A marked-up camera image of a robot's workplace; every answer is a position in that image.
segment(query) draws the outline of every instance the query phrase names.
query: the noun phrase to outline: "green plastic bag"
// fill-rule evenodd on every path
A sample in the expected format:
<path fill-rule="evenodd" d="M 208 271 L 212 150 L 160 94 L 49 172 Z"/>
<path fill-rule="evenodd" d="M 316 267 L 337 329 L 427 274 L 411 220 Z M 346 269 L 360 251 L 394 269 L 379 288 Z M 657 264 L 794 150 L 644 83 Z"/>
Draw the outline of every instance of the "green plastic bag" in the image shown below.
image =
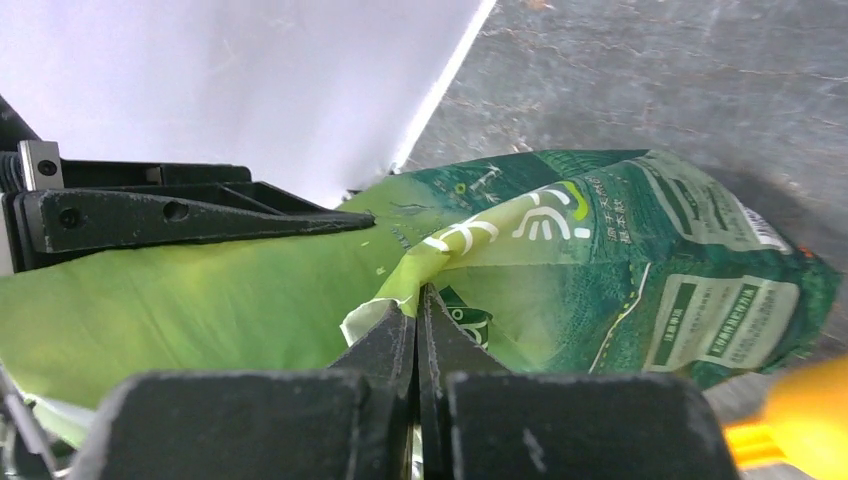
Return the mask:
<path fill-rule="evenodd" d="M 708 387 L 803 353 L 839 282 L 661 152 L 482 159 L 388 177 L 342 209 L 377 226 L 104 252 L 0 279 L 0 361 L 78 445 L 79 411 L 128 376 L 321 368 L 434 282 L 515 370 L 675 371 Z"/>

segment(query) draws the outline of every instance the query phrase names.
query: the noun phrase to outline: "gray floor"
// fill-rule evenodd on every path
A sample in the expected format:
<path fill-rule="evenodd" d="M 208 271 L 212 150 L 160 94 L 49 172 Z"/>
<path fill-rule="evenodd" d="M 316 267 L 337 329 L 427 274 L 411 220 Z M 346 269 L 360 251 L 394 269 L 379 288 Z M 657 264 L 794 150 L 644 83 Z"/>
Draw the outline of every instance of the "gray floor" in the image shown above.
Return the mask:
<path fill-rule="evenodd" d="M 545 148 L 663 148 L 844 271 L 845 0 L 507 0 L 407 164 Z M 848 351 L 841 290 L 813 358 Z M 723 420 L 772 378 L 708 392 Z M 749 478 L 807 478 L 789 467 Z"/>

